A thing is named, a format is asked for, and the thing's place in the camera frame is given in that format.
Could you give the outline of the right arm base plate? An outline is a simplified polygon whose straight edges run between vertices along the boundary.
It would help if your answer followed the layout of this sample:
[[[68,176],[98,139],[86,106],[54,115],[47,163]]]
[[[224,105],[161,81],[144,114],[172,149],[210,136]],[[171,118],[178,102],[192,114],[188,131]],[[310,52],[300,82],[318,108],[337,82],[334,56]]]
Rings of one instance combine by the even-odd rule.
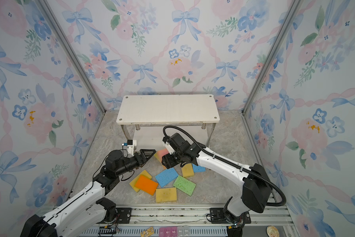
[[[235,216],[223,208],[210,208],[207,220],[213,224],[251,224],[249,212],[244,212],[240,216]]]

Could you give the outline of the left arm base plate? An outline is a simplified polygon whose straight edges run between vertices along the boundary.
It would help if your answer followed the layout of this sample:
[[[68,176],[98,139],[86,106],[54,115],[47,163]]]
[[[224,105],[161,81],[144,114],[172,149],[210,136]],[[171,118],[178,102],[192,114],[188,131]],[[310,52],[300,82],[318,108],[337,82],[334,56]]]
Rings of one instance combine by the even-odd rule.
[[[132,216],[132,209],[129,207],[112,208],[106,212],[103,220],[106,224],[129,224]]]

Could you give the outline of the white two-tier shelf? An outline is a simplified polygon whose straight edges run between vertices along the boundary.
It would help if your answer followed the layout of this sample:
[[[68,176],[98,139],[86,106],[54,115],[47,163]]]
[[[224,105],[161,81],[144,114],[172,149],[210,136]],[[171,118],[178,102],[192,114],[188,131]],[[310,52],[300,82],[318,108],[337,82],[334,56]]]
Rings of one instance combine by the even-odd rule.
[[[211,94],[128,95],[117,117],[128,140],[136,148],[163,150],[163,127],[176,125],[198,142],[209,146],[220,121],[215,98]]]

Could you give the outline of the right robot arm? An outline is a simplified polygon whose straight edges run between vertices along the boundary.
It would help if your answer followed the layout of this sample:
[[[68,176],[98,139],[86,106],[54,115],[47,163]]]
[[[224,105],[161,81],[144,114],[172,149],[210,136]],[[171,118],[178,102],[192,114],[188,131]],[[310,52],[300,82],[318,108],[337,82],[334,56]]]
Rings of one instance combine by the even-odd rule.
[[[272,188],[267,183],[269,179],[262,166],[237,164],[201,143],[189,143],[178,133],[164,136],[163,143],[169,152],[162,158],[162,164],[167,168],[194,164],[220,174],[241,189],[239,196],[230,197],[225,204],[222,219],[236,223],[250,210],[256,213],[264,212]]]

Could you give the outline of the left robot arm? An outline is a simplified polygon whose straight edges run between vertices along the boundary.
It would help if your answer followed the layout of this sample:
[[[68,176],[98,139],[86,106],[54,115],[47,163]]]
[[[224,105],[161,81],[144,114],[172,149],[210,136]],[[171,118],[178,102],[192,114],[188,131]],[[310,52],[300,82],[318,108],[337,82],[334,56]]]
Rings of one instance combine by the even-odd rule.
[[[33,215],[24,224],[22,237],[76,237],[94,224],[115,223],[121,216],[116,203],[106,198],[127,172],[143,167],[156,150],[141,149],[126,157],[111,151],[94,173],[92,181],[65,203],[43,216]]]

